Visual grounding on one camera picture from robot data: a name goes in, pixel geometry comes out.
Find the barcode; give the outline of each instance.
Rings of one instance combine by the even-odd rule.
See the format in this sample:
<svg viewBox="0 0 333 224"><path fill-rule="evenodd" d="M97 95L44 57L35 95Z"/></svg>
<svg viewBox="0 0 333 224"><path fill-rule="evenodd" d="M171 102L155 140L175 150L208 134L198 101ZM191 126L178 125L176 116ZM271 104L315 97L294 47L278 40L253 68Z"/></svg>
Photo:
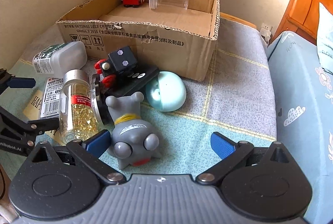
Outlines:
<svg viewBox="0 0 333 224"><path fill-rule="evenodd" d="M59 112L59 100L45 103L44 115L56 114Z"/></svg>
<svg viewBox="0 0 333 224"><path fill-rule="evenodd" d="M36 68L37 73L41 73L42 72L41 69L39 68L38 63L34 63L34 66Z"/></svg>

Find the light blue pillow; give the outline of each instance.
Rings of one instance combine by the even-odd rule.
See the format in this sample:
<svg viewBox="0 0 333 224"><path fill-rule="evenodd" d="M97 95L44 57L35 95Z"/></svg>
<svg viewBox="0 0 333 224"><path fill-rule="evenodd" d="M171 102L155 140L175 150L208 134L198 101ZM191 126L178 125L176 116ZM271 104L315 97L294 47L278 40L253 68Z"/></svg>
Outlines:
<svg viewBox="0 0 333 224"><path fill-rule="evenodd" d="M319 3L317 52L321 67L333 74L333 15Z"/></svg>

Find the gray rubber toy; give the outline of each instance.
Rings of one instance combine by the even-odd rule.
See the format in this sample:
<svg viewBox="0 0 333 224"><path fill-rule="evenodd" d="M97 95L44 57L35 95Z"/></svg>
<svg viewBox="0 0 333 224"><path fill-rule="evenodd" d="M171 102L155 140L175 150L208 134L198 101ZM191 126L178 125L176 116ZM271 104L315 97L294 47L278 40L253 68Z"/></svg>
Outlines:
<svg viewBox="0 0 333 224"><path fill-rule="evenodd" d="M111 133L111 146L108 153L118 159L118 168L139 166L152 157L161 157L159 145L161 135L149 122L141 119L141 92L128 97L107 97L105 102L114 121Z"/></svg>

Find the blue gripper pad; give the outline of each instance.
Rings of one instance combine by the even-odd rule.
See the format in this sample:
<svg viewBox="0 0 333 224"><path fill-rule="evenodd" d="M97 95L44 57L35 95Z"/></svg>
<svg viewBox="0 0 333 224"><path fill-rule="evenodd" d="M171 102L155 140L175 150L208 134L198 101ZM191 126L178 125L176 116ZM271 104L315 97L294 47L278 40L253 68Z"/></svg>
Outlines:
<svg viewBox="0 0 333 224"><path fill-rule="evenodd" d="M82 147L99 158L111 145L111 134L104 129L82 143Z"/></svg>
<svg viewBox="0 0 333 224"><path fill-rule="evenodd" d="M36 85L34 78L11 78L7 82L10 88L33 88Z"/></svg>
<svg viewBox="0 0 333 224"><path fill-rule="evenodd" d="M237 143L216 132L210 136L210 146L222 160L231 155L236 151L236 148L238 148Z"/></svg>

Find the black cube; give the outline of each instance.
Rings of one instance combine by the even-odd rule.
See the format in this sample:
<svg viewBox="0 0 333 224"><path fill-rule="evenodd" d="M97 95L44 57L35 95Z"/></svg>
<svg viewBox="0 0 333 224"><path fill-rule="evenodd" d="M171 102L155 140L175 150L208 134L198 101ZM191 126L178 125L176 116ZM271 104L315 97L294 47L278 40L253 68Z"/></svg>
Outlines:
<svg viewBox="0 0 333 224"><path fill-rule="evenodd" d="M109 53L109 59L117 75L132 70L138 64L129 46Z"/></svg>

